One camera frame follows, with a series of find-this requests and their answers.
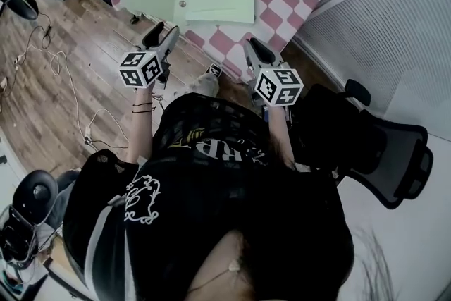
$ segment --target black mesh chair back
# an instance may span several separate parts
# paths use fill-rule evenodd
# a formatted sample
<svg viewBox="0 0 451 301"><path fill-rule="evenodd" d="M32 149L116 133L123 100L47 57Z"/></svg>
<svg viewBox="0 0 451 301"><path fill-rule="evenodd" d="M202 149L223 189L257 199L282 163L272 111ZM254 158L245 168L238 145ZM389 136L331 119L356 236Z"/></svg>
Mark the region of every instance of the black mesh chair back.
<svg viewBox="0 0 451 301"><path fill-rule="evenodd" d="M351 167L341 172L358 180L389 209L403 199L418 197L433 164L426 129L384 121L362 111L357 131Z"/></svg>

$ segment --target wrist bracelet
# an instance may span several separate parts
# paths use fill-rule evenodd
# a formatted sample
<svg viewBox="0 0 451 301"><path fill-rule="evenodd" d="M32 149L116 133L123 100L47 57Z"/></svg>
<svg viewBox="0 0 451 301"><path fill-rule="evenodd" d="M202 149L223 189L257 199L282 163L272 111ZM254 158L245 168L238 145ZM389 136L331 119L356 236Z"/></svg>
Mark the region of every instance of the wrist bracelet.
<svg viewBox="0 0 451 301"><path fill-rule="evenodd" d="M146 104L152 104L152 102L149 102L149 103L141 103L141 104L133 104L133 106L144 106L144 105L146 105Z"/></svg>
<svg viewBox="0 0 451 301"><path fill-rule="evenodd" d="M139 113L151 113L151 112L153 112L154 110L155 110L155 107L152 108L150 111L140 111L140 112L135 112L135 111L133 111L132 113L133 113L133 114L139 114Z"/></svg>

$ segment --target white cube with black markers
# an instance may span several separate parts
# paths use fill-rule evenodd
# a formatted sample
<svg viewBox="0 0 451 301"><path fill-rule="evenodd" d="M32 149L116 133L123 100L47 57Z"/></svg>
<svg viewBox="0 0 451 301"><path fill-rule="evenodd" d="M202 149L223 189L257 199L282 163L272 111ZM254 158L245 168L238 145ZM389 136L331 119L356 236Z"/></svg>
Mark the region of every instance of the white cube with black markers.
<svg viewBox="0 0 451 301"><path fill-rule="evenodd" d="M292 106L304 84L295 69L261 69L255 91L269 106Z"/></svg>
<svg viewBox="0 0 451 301"><path fill-rule="evenodd" d="M163 69L155 51L132 51L123 55L119 73L127 88L148 88Z"/></svg>

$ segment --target printed graphic on shirt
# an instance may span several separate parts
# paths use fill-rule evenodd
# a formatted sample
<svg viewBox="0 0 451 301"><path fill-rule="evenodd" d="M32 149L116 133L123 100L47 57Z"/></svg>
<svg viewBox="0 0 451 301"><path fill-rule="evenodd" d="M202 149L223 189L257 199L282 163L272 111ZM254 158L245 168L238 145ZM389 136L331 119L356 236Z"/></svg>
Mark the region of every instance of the printed graphic on shirt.
<svg viewBox="0 0 451 301"><path fill-rule="evenodd" d="M188 135L180 137L180 139L171 144L168 148L176 148L176 147L186 147L189 146L195 140L198 140L204 134L205 128L196 128L194 130L190 130Z"/></svg>
<svg viewBox="0 0 451 301"><path fill-rule="evenodd" d="M127 186L127 197L125 198L125 219L124 221L140 222L150 225L159 216L157 211L151 208L155 204L156 196L160 194L160 182L151 176L142 176L135 179ZM141 200L148 199L147 214L137 216L133 207Z"/></svg>
<svg viewBox="0 0 451 301"><path fill-rule="evenodd" d="M221 161L235 161L241 162L245 159L252 160L253 163L266 164L264 162L265 153L261 149L256 147L250 147L245 151L238 151L229 146L229 144L223 140L216 140L214 138L206 138L200 142L196 142L205 134L205 128L196 128L188 132L186 136L180 137L180 139L168 148L184 147L193 149L213 159ZM245 140L238 140L239 145L245 144Z"/></svg>

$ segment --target pink and white checkered fabric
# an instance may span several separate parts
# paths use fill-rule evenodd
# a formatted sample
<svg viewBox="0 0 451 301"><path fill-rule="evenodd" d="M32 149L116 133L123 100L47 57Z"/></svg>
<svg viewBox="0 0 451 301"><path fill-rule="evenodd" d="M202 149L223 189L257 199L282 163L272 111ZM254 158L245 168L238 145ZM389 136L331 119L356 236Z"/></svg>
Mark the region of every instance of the pink and white checkered fabric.
<svg viewBox="0 0 451 301"><path fill-rule="evenodd" d="M257 37L282 51L319 1L255 0L255 24L199 23L190 25L184 36L210 55L227 74L248 82L253 75L248 71L245 61L245 40ZM112 2L115 8L120 8L120 0Z"/></svg>

